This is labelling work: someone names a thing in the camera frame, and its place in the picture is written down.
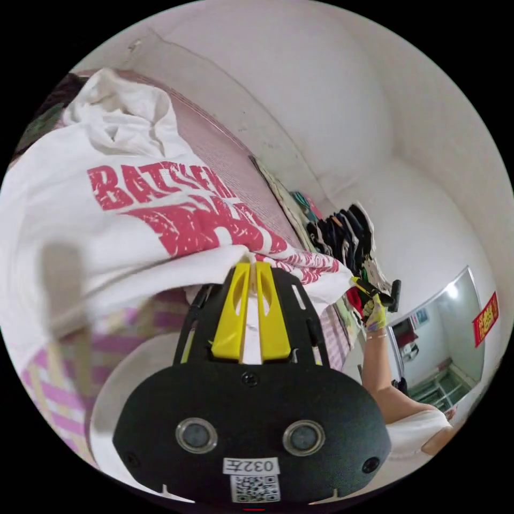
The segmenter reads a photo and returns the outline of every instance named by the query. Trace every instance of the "green cloth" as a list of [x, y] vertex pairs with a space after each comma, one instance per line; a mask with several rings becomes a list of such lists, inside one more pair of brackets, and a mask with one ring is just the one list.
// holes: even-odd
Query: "green cloth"
[[58, 103], [44, 112], [40, 117], [33, 120], [21, 136], [14, 154], [23, 152], [38, 139], [41, 139], [45, 134], [51, 132], [59, 121], [63, 108], [64, 103]]

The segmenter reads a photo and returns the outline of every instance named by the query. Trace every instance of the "red sign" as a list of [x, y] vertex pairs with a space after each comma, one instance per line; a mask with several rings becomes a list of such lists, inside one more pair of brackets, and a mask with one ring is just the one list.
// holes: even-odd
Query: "red sign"
[[491, 296], [491, 300], [487, 302], [483, 311], [473, 320], [473, 329], [475, 331], [475, 348], [486, 338], [487, 334], [496, 323], [498, 316], [498, 300], [496, 292]]

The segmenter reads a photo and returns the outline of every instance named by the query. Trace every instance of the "camera lens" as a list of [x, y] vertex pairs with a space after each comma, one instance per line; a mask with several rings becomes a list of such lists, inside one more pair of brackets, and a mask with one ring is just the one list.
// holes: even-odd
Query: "camera lens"
[[285, 430], [282, 442], [291, 455], [304, 457], [316, 453], [323, 446], [325, 433], [315, 421], [296, 421]]
[[207, 453], [218, 443], [214, 427], [205, 419], [188, 418], [175, 431], [178, 444], [190, 453]]

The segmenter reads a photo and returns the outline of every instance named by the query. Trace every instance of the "glove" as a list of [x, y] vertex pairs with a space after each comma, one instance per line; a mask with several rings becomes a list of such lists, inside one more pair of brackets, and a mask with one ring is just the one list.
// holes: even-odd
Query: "glove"
[[386, 327], [389, 322], [386, 308], [382, 305], [378, 294], [366, 303], [364, 309], [362, 309], [362, 313], [364, 317], [368, 317], [366, 329], [370, 332], [375, 332]]

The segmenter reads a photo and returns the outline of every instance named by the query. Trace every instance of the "white shirt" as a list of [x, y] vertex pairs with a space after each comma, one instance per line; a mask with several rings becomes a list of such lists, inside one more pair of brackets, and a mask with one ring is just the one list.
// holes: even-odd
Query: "white shirt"
[[[382, 464], [371, 482], [355, 493], [344, 498], [353, 498], [387, 486], [421, 468], [431, 458], [421, 451], [421, 447], [441, 429], [451, 426], [441, 411], [423, 411], [408, 418], [387, 425], [391, 439], [391, 453]], [[321, 502], [329, 503], [342, 500], [332, 497]]]

